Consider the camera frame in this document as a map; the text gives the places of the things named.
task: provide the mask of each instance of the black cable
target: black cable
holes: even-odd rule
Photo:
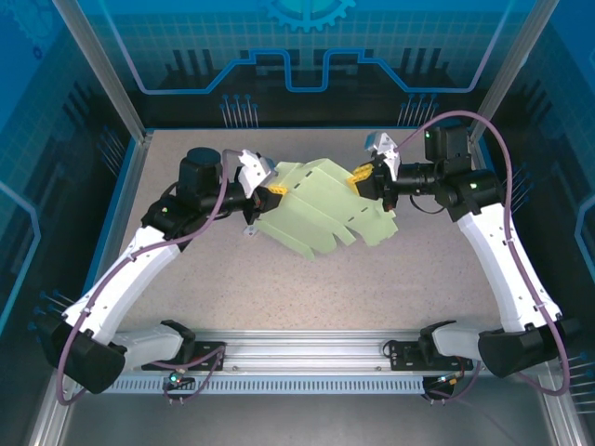
[[[192,384],[193,382],[193,378],[182,378],[182,380],[177,384],[167,383],[167,391],[173,392],[174,390],[180,390],[181,388],[187,386],[188,384]]]
[[[392,342],[391,341],[387,341],[384,346],[382,346],[382,354],[384,355],[385,358],[390,358],[390,353],[387,355],[387,347],[389,346],[389,344]]]
[[[170,184],[166,190],[164,190],[164,193],[161,194],[161,198],[165,198],[167,195],[169,195],[169,193],[178,185],[178,182],[176,181],[173,184]]]
[[[221,362],[221,359],[223,357],[223,353],[225,352],[225,347],[219,347],[215,351],[218,351],[218,353],[217,353],[217,356],[215,358],[215,362],[213,363],[213,367],[211,367],[211,370],[209,371],[209,373],[206,376],[205,380],[196,389],[196,391],[194,393],[192,393],[191,395],[187,395],[185,397],[180,396],[180,397],[174,398],[172,395],[170,395],[168,393],[169,389],[167,387],[164,387],[164,396],[169,399],[170,404],[173,403],[174,401],[183,404],[186,401],[189,401],[189,400],[192,400],[193,398],[196,398],[198,395],[200,395],[203,392],[203,390],[206,388],[206,386],[208,385],[209,381],[213,377],[213,373],[215,372],[215,369],[217,369],[217,366]]]
[[[440,209],[438,209],[437,211],[432,211],[432,212],[431,211],[426,211],[425,209],[422,209],[421,207],[419,207],[419,205],[413,199],[413,195],[409,195],[409,201],[411,202],[411,204],[413,205],[413,207],[415,207],[415,209],[417,209],[418,211],[423,212],[424,214],[430,214],[431,216],[435,216],[436,214],[440,214],[444,209],[446,209],[443,206]]]
[[[461,366],[461,379],[463,379],[465,377],[465,363],[460,356],[455,356],[455,358],[458,361],[458,365]]]
[[[486,412],[480,406],[478,406],[476,404],[471,404],[470,402],[465,401],[465,400],[457,400],[454,397],[449,397],[448,394],[440,392],[438,390],[430,390],[430,393],[433,393],[434,395],[443,397],[443,402],[453,400],[455,402],[458,402],[459,404],[463,404],[467,407],[470,407],[474,412],[479,412],[481,415],[483,415],[483,417],[486,420],[488,420],[490,423],[492,423],[492,425],[496,429],[498,429],[502,433],[502,435],[504,435],[506,438],[508,438],[513,444],[518,445],[518,446],[522,445],[520,441],[518,441],[517,439],[512,437],[512,435],[510,435],[510,433],[506,430],[506,428],[504,426],[502,426],[492,415],[490,415],[488,412]],[[422,395],[422,397],[424,398],[424,400],[428,400],[431,403],[431,400],[429,398],[427,398],[426,395]]]
[[[215,221],[222,220],[223,218],[227,218],[231,215],[231,211],[227,211],[225,214],[219,214],[215,217]]]

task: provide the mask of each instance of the aluminum frame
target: aluminum frame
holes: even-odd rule
[[[97,76],[126,129],[136,141],[145,138],[145,127],[105,53],[93,27],[76,0],[52,0],[76,44]]]
[[[217,376],[350,376],[360,381],[376,382],[380,377],[420,377],[441,375],[441,372],[392,372],[390,361],[382,354],[387,340],[414,341],[417,330],[366,331],[226,331],[196,332],[203,341],[227,343],[225,365]],[[133,371],[128,377],[152,377],[155,372]],[[52,375],[29,446],[59,446],[68,423],[68,407],[60,406],[55,394],[56,374]],[[65,378],[67,398],[77,388]],[[147,394],[154,393],[147,389]]]
[[[488,90],[482,105],[480,105],[479,113],[484,118],[491,120],[496,114],[496,110],[502,103],[502,100],[509,92],[514,79],[521,70],[526,58],[536,44],[539,35],[548,24],[551,14],[558,5],[560,0],[536,0],[535,6],[529,13],[527,20],[523,24],[519,34],[514,43],[510,47],[510,51],[502,66],[498,71],[496,78],[490,89]],[[482,150],[479,146],[479,141],[485,131],[485,125],[475,121],[471,125],[470,148],[471,156],[475,167],[478,169],[485,169],[486,164],[483,159]]]
[[[559,388],[562,385],[562,376],[553,371],[552,362],[546,365],[546,372],[538,377],[539,384],[543,387]],[[589,446],[592,444],[585,434],[570,393],[560,397],[544,395],[543,399],[558,444],[564,446]]]
[[[121,175],[125,175],[124,184],[118,197],[118,203],[113,213],[113,221],[99,259],[97,270],[95,271],[93,283],[108,270],[120,254],[120,247],[126,232],[126,223],[139,187],[140,175],[147,159],[151,140],[152,132],[148,132],[142,142],[136,142],[130,164],[125,172],[121,172]]]

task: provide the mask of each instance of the black bracket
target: black bracket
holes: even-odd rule
[[[200,342],[200,341],[197,341],[194,343],[194,352],[192,354],[192,358],[190,359],[190,361],[193,361],[198,358],[202,358],[204,355],[209,354],[215,348],[225,347],[225,346],[226,346],[226,344],[224,342]],[[202,362],[200,364],[197,364],[197,365],[191,367],[188,370],[189,371],[197,371],[197,372],[210,372],[210,370],[213,368],[213,364],[215,364],[216,360],[217,360],[217,355],[208,359],[205,362]],[[221,370],[223,370],[224,361],[225,361],[225,354],[223,354],[221,361],[219,361],[218,366],[215,368],[215,372],[220,372]],[[180,364],[180,362],[175,361],[175,360],[163,361],[163,362],[166,364],[171,364],[171,365]],[[163,367],[159,367],[159,366],[156,366],[153,364],[145,364],[141,367],[141,369],[147,370],[147,371],[153,371],[153,370],[168,370],[168,371],[170,371],[169,369],[164,369]]]
[[[434,393],[432,390],[438,390],[442,393],[445,393],[448,395],[447,398],[450,398],[453,396],[453,393],[455,393],[456,383],[451,384],[449,381],[443,381],[441,377],[424,376],[423,385],[427,398],[430,398],[431,400],[444,400],[444,395]]]
[[[426,361],[417,341],[389,341],[383,348],[393,372],[456,372],[473,370],[473,361],[455,356],[435,355]]]

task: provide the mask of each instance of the black joint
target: black joint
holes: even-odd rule
[[[179,322],[167,320],[162,321],[161,324],[176,330],[182,337],[182,345],[173,361],[178,364],[190,362],[194,353],[194,341],[196,340],[196,333]]]
[[[73,328],[50,315],[36,318],[35,324],[46,359],[57,368],[66,339]],[[124,352],[125,348],[114,344],[104,346],[86,334],[77,333],[64,372],[91,393],[101,393],[124,370]]]
[[[425,132],[426,159],[443,165],[445,176],[471,170],[467,128],[464,125],[433,127]]]
[[[190,207],[196,207],[200,198],[215,194],[222,173],[221,155],[207,147],[188,151],[179,163],[176,196]]]
[[[452,221],[458,221],[469,212],[479,215],[482,208],[502,203],[503,193],[494,172],[473,170],[441,180],[436,201],[448,210]]]
[[[554,323],[568,348],[580,334],[578,321],[562,319]],[[506,333],[502,329],[480,333],[479,350],[485,366],[499,378],[558,356],[558,348],[547,325],[519,333]]]
[[[456,321],[437,322],[420,330],[417,342],[419,344],[421,356],[423,357],[424,361],[428,364],[428,366],[433,365],[435,358],[442,356],[438,353],[438,350],[434,345],[434,339],[432,337],[432,334],[436,329],[455,322]]]
[[[233,181],[236,183],[240,182],[240,172],[242,172],[241,166],[239,166],[237,169],[235,169],[235,175],[233,176]]]
[[[268,190],[267,188],[258,186],[252,194],[252,200],[247,200],[245,202],[245,222],[248,225],[252,225],[256,221],[256,219],[259,218],[262,214],[276,209],[281,203],[282,199],[282,194],[274,193]]]
[[[424,390],[426,391],[426,396],[432,400],[444,400],[444,398],[448,399],[452,397],[453,393],[455,392],[455,385],[450,384],[448,381],[441,381],[441,378],[436,376],[424,376],[423,386]],[[447,397],[441,394],[433,393],[432,390],[438,390],[441,394],[445,393]]]
[[[171,240],[198,230],[206,222],[206,215],[186,206],[177,197],[167,195],[149,206],[141,222],[143,227],[156,228],[166,240]]]

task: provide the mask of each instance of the grid pattern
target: grid pattern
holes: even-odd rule
[[[568,139],[591,190],[595,190],[595,95],[552,25],[541,34],[513,91],[536,80],[552,104],[540,124],[541,132],[548,138]]]
[[[203,384],[203,378],[171,390],[171,395],[184,395]],[[167,378],[162,376],[124,376],[118,378],[105,393],[162,395]],[[420,394],[421,376],[213,376],[205,386],[205,395],[341,395],[341,394]]]
[[[513,13],[500,34],[480,82],[487,86],[506,56],[509,46],[526,17]],[[126,15],[113,18],[140,77],[149,89],[159,88],[167,77],[165,65],[174,67],[173,50],[182,54],[194,49],[201,69],[206,66],[202,50],[208,49],[216,70],[224,68],[249,48],[283,48],[299,51],[294,70],[317,68],[314,50],[331,47],[364,47],[374,51],[393,67],[399,67],[406,48],[442,50],[438,66],[448,62],[448,74],[457,86],[468,86],[487,45],[494,35],[501,13],[461,12],[353,12],[336,26],[321,32],[294,33],[279,26],[266,14],[218,13],[190,15]],[[134,81],[103,17],[89,18],[126,86]],[[421,67],[430,64],[426,57]],[[406,71],[414,69],[410,58]]]
[[[593,48],[593,51],[591,51],[591,54],[588,55],[588,61],[591,64],[593,71],[595,72],[595,48]]]
[[[0,132],[0,179],[20,195],[24,194],[48,140],[68,140],[73,134],[73,123],[62,111],[73,83],[99,86],[95,85],[97,80],[85,58],[79,55],[78,46],[64,29]],[[0,193],[0,237],[15,208]]]

